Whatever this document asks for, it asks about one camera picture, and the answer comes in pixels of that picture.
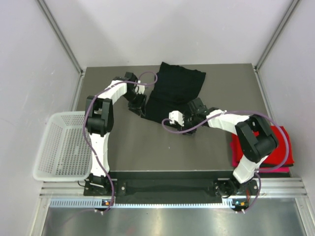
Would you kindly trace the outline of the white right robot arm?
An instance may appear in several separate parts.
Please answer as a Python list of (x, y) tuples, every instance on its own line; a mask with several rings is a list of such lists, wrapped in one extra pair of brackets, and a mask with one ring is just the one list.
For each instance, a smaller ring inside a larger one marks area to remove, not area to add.
[(190, 129), (201, 124), (217, 128), (237, 136), (242, 150), (242, 158), (233, 171), (230, 190), (237, 195), (248, 188), (248, 181), (254, 177), (262, 162), (278, 147), (279, 141), (261, 115), (230, 114), (219, 108), (207, 108), (200, 98), (188, 103), (187, 112), (172, 111), (169, 113), (170, 124), (176, 125), (178, 131)]

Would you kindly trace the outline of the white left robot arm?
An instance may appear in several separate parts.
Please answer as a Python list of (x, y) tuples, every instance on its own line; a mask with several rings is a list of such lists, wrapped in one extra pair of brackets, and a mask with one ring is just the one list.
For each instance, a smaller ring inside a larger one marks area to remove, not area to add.
[(95, 190), (106, 195), (112, 184), (105, 177), (110, 171), (108, 163), (108, 140), (114, 126), (114, 104), (121, 97), (128, 101), (128, 109), (136, 115), (145, 113), (145, 85), (131, 72), (124, 77), (116, 77), (111, 84), (97, 95), (86, 99), (84, 117), (84, 137), (92, 150), (91, 177), (100, 178)]

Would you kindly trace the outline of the black t shirt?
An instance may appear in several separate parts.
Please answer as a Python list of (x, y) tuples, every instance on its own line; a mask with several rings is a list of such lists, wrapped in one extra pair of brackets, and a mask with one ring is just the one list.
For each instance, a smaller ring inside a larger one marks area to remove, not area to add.
[(172, 111), (189, 110), (188, 103), (198, 97), (206, 73), (162, 62), (157, 77), (141, 117), (161, 123)]

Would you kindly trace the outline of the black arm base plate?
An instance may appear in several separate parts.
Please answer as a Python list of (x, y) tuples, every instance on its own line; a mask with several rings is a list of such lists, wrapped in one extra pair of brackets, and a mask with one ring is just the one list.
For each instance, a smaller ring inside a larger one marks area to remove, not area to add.
[(209, 204), (258, 193), (254, 179), (239, 184), (232, 171), (112, 171), (111, 179), (90, 175), (84, 196), (114, 197), (117, 204)]

